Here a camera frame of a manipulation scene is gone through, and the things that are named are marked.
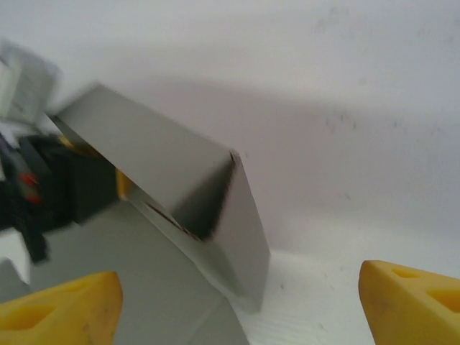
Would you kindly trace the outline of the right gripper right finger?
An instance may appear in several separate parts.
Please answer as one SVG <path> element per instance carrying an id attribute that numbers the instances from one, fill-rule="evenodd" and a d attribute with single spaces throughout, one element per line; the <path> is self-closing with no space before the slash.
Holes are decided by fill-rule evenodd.
<path id="1" fill-rule="evenodd" d="M 376 345 L 460 345 L 460 279 L 367 260 L 359 299 Z"/>

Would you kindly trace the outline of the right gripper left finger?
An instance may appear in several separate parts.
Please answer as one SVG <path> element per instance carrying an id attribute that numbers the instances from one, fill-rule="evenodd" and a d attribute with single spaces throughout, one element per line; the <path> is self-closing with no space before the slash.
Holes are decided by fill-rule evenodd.
<path id="1" fill-rule="evenodd" d="M 113 345 L 122 305 L 113 271 L 0 303 L 0 345 Z"/>

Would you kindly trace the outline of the grey paper box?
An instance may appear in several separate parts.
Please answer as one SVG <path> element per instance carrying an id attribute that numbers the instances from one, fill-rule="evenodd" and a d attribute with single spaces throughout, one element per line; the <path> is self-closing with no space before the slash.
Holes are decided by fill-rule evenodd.
<path id="1" fill-rule="evenodd" d="M 86 143 L 134 187 L 46 233 L 29 294 L 113 271 L 123 292 L 113 345 L 249 345 L 234 307 L 260 310 L 270 251 L 240 156 L 101 84 L 48 121 L 0 119 L 0 134 L 13 146 L 34 134 Z M 0 303 L 24 296 L 14 283 Z"/>

